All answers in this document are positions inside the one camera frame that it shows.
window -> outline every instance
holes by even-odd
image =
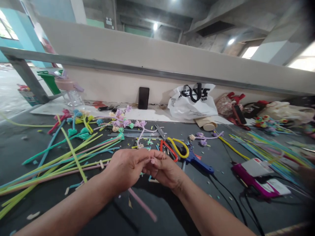
[[[254,55],[254,53],[257,51],[258,47],[259,46],[249,47],[243,54],[242,58],[250,59]]]
[[[6,16],[0,10],[0,37],[19,40],[14,33],[11,25],[7,21]]]
[[[315,71],[315,42],[291,62],[288,67]]]

label on power strip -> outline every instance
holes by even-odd
[[[290,194],[291,191],[276,179],[270,179],[267,183],[279,192],[280,195]]]

metal railing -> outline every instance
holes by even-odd
[[[272,88],[268,86],[253,85],[253,84],[248,84],[248,83],[227,81],[223,79],[202,77],[202,76],[196,76],[196,75],[191,75],[191,74],[183,74],[183,73],[177,73],[177,72],[148,69],[148,68],[143,68],[143,67],[128,66],[128,65],[109,63],[109,62],[104,62],[104,61],[97,61],[97,60],[92,60],[92,59],[84,59],[84,58],[79,58],[79,57],[34,52],[34,51],[27,51],[27,50],[22,50],[22,49],[6,48],[6,47],[0,47],[0,50],[7,57],[9,62],[12,64],[12,66],[15,68],[18,74],[22,77],[24,82],[29,86],[31,91],[38,98],[39,102],[42,104],[49,102],[51,99],[54,99],[55,96],[53,97],[47,96],[47,93],[44,91],[41,84],[38,82],[37,78],[31,71],[30,67],[27,65],[25,60],[59,63],[59,64],[70,65],[70,66],[104,69],[104,70],[110,70],[110,71],[140,74],[140,75],[162,77],[162,78],[169,78],[169,79],[176,79],[176,80],[193,81],[193,82],[200,82],[200,83],[212,83],[215,85],[229,86],[229,87],[242,88],[242,89],[251,89],[251,90],[258,90],[258,91],[265,91],[265,92],[275,92],[275,93],[295,95],[295,96],[312,95],[310,93],[303,93],[303,92],[297,92],[297,91],[280,89],[280,88]]]

ceiling light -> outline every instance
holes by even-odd
[[[235,39],[231,39],[227,44],[231,45],[232,43],[234,43]]]

yellow scissors handle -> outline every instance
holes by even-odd
[[[172,144],[172,146],[173,146],[173,149],[177,152],[177,154],[178,154],[181,158],[187,158],[187,157],[189,156],[189,149],[188,149],[187,145],[186,145],[184,142],[182,142],[182,141],[180,141],[180,140],[178,140],[178,139],[171,139],[170,137],[168,137],[167,140],[169,140],[169,141],[171,142],[171,144]],[[176,142],[178,142],[178,143],[180,143],[180,144],[182,144],[182,145],[184,146],[184,148],[186,149],[186,155],[183,156],[183,155],[180,153],[180,151],[177,149],[177,147],[176,147],[176,145],[175,145],[175,143],[174,143],[173,140],[176,141]]]

